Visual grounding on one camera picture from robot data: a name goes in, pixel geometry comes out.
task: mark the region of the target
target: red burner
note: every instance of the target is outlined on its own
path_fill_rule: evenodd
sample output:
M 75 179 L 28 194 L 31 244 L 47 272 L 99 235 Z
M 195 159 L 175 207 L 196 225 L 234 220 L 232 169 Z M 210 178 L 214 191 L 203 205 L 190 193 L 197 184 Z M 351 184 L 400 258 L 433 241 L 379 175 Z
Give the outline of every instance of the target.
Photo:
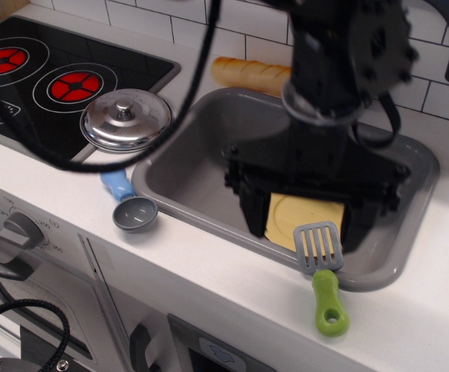
M 71 72 L 55 79 L 50 93 L 59 102 L 79 102 L 90 98 L 102 87 L 97 74 L 89 71 Z
M 24 50 L 17 48 L 0 49 L 0 74 L 12 72 L 28 60 L 28 55 Z

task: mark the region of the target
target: toy baguette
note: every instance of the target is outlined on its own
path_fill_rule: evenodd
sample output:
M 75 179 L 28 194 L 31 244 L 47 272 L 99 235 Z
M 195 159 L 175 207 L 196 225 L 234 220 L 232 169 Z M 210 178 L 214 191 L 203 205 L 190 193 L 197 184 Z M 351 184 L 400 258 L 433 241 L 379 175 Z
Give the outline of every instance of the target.
M 216 58 L 211 68 L 212 76 L 221 85 L 248 88 L 277 97 L 281 96 L 291 71 L 290 67 L 228 57 Z

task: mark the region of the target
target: white countertop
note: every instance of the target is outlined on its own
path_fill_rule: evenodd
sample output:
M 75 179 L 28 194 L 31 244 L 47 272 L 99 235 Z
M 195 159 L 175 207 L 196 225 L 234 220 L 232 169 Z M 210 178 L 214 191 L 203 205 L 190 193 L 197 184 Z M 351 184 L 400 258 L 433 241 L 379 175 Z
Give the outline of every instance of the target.
M 76 22 L 73 16 L 34 5 L 19 14 L 179 62 L 181 73 L 159 93 L 178 111 L 195 50 L 84 19 Z M 216 88 L 220 86 L 207 73 L 199 97 Z M 115 159 L 100 152 L 90 158 Z M 113 225 L 116 202 L 96 174 L 58 171 L 0 146 L 0 188 L 247 309 L 278 334 L 288 330 L 298 339 L 298 345 L 288 346 L 291 350 L 301 353 L 304 344 L 317 345 L 335 351 L 334 359 L 348 358 L 374 370 L 449 370 L 449 174 L 440 176 L 402 276 L 379 291 L 342 292 L 351 328 L 336 339 L 316 331 L 313 290 L 299 272 L 163 213 L 156 229 L 128 236 Z

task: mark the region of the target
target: cheese slice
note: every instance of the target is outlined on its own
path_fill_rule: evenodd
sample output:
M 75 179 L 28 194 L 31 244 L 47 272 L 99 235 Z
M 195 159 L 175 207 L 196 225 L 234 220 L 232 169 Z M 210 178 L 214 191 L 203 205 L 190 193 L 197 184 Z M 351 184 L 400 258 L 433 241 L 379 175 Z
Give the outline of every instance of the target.
M 331 221 L 341 231 L 344 209 L 343 203 L 335 201 L 272 193 L 265 236 L 273 243 L 295 252 L 293 231 L 297 226 Z

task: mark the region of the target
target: oven door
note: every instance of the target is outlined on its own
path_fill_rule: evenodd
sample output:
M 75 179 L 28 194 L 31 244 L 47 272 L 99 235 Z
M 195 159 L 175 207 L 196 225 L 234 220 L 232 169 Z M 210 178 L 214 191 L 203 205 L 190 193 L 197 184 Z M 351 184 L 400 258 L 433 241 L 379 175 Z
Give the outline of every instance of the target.
M 129 370 L 114 342 L 94 285 L 80 273 L 0 240 L 0 304 L 33 298 L 58 306 L 71 326 L 66 354 L 97 372 Z M 8 317 L 48 343 L 60 342 L 56 315 L 41 308 L 8 312 Z

